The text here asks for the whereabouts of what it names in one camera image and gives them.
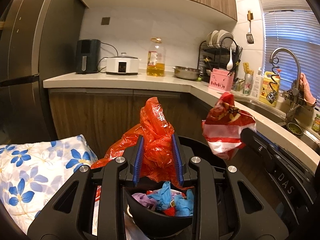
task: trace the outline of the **power cord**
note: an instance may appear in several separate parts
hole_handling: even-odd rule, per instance
[[[104,43],[104,42],[101,42],[101,43],[113,47],[113,48],[116,50],[116,52],[117,52],[117,57],[119,56],[118,50],[116,49],[115,46],[113,46],[113,45],[111,45],[111,44],[108,44],[108,43]],[[99,62],[98,62],[97,68],[99,67],[100,62],[101,62],[104,58],[109,58],[109,57],[103,57],[102,59],[100,59]]]
[[[101,62],[104,58],[109,58],[109,57],[103,57],[102,59],[100,59],[99,62],[98,62],[97,68],[99,67],[100,62]]]
[[[118,50],[116,49],[116,47],[115,47],[115,46],[112,46],[111,44],[104,43],[104,42],[101,42],[101,43],[102,43],[102,44],[106,44],[106,45],[109,45],[109,46],[113,47],[113,48],[116,50],[116,52],[117,52],[117,56],[119,56]]]

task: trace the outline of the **kitchen sink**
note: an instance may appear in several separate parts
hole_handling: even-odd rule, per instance
[[[250,98],[240,98],[235,96],[235,101],[240,103],[241,105],[244,105],[257,113],[265,116],[266,118],[270,119],[271,121],[279,124],[282,128],[287,129],[287,126],[285,124],[285,117],[281,114],[279,114],[277,111],[272,109],[271,107],[268,107],[259,101],[250,99]],[[297,136],[301,141],[303,141],[306,145],[308,145],[311,149],[313,149],[317,154],[320,155],[320,140],[316,138],[313,134],[311,134],[309,131],[302,129],[303,135]]]
[[[263,105],[258,101],[255,101],[250,98],[237,98],[236,96],[235,96],[235,101],[240,103],[241,105],[244,105],[252,109],[253,111],[256,111],[257,113],[270,119],[272,122],[275,122],[275,123],[284,122],[284,116],[281,116],[279,113],[277,113],[270,107]]]

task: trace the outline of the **rice cooker lid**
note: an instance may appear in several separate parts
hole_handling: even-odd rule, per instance
[[[121,52],[120,56],[110,57],[110,58],[136,58],[136,59],[138,59],[137,57],[132,57],[132,56],[127,55],[125,52]]]

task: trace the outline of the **window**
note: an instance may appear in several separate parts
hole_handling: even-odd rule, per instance
[[[265,23],[265,71],[271,71],[269,57],[279,47],[291,50],[305,73],[312,95],[320,104],[320,25],[305,0],[261,0]],[[294,59],[277,54],[281,90],[291,88],[297,78]]]

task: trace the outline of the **yellow detergent bottle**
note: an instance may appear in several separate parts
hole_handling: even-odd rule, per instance
[[[263,81],[262,81],[262,87],[261,87],[261,92],[260,92],[260,101],[267,104],[268,106],[275,107],[278,96],[279,96],[279,87],[280,87],[280,76],[273,76],[273,79],[278,83],[277,85],[272,84],[272,87],[275,91],[277,91],[277,98],[276,100],[270,104],[268,100],[266,99],[266,96],[272,91],[271,87],[269,86],[269,82],[272,82],[271,75],[274,75],[273,72],[271,71],[266,71],[264,73]]]

